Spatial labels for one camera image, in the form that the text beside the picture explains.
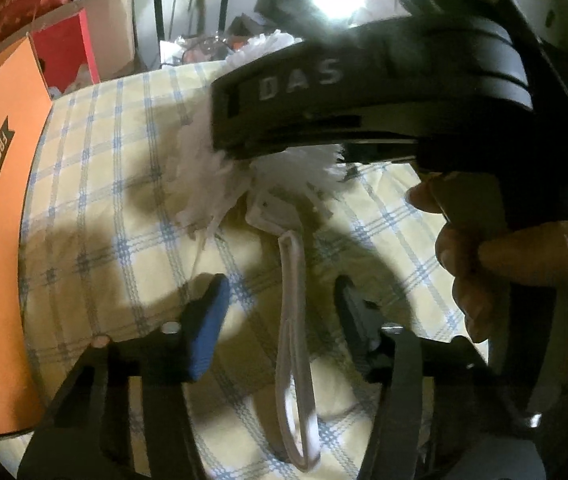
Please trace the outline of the person right hand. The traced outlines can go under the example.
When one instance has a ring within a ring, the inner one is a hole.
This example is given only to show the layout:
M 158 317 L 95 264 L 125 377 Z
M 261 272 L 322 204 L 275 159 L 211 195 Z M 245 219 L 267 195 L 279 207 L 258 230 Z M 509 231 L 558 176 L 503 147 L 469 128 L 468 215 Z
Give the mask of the person right hand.
M 499 278 L 531 286 L 568 288 L 568 221 L 474 242 L 470 234 L 444 226 L 436 245 L 436 257 L 455 278 L 455 301 L 468 321 L 478 328 L 488 327 L 493 309 L 485 271 Z

